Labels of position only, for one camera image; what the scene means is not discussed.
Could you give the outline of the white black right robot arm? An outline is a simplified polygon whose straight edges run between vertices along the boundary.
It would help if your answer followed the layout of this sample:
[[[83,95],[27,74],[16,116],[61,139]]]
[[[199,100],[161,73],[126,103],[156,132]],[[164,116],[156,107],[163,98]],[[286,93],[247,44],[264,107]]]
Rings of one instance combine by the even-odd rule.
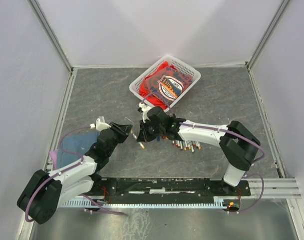
[[[175,115],[166,114],[162,108],[139,104],[138,111],[142,113],[138,142],[151,142],[157,137],[171,141],[194,141],[220,147],[228,167],[220,183],[225,195],[233,195],[239,188],[245,172],[261,157],[256,157],[261,151],[260,141],[240,122],[232,121],[228,125],[209,125],[192,122]]]

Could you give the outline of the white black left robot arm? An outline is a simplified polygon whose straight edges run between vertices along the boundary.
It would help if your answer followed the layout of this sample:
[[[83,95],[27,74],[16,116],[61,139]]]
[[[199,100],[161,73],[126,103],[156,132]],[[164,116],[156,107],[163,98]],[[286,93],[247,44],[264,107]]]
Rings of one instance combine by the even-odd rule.
[[[84,155],[76,153],[76,161],[50,172],[40,169],[31,176],[17,200],[17,206],[24,211],[25,221],[43,224],[71,198],[87,192],[99,194],[102,183],[95,179],[95,174],[105,167],[117,145],[127,139],[132,128],[131,124],[105,123],[100,119],[90,124],[88,129],[95,129],[99,135]]]

